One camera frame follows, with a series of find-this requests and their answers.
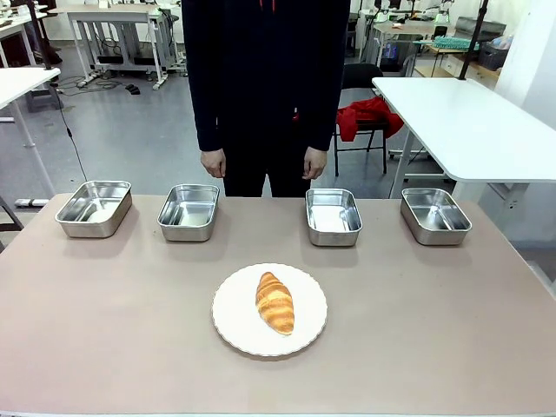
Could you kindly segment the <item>person's right hand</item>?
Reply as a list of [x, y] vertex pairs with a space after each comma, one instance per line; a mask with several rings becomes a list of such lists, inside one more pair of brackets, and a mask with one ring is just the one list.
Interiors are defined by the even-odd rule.
[[202, 151], [201, 164], [214, 178], [223, 179], [226, 175], [226, 156], [222, 149]]

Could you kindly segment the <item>person's left hand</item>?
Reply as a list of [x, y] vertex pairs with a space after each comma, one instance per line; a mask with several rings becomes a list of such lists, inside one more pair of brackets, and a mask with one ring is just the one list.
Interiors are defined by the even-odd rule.
[[312, 181], [316, 180], [326, 168], [328, 155], [325, 151], [307, 148], [304, 156], [303, 179]]

